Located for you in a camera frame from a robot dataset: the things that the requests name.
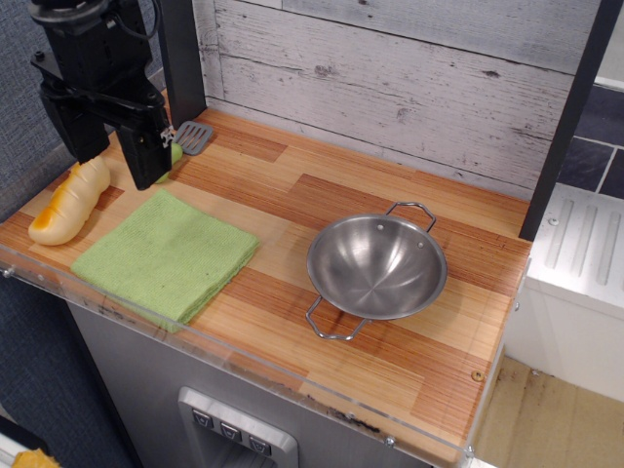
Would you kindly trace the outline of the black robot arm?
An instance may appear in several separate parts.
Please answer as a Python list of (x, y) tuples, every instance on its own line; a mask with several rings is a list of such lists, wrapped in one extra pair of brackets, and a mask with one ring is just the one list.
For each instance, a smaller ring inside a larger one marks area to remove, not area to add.
[(172, 167), (165, 100), (147, 78), (147, 29), (137, 1), (32, 1), (48, 52), (31, 62), (42, 74), (40, 97), (70, 154), (81, 164), (117, 132), (135, 186), (145, 190)]

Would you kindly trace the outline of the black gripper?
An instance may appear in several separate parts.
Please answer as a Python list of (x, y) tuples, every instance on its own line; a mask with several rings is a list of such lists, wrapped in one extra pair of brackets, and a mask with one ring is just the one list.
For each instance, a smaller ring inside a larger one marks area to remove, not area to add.
[(137, 190), (172, 168), (173, 128), (164, 101), (149, 83), (150, 40), (160, 25), (145, 25), (140, 9), (31, 9), (51, 51), (32, 64), (42, 73), (40, 97), (69, 153), (79, 162), (108, 146), (116, 128)]

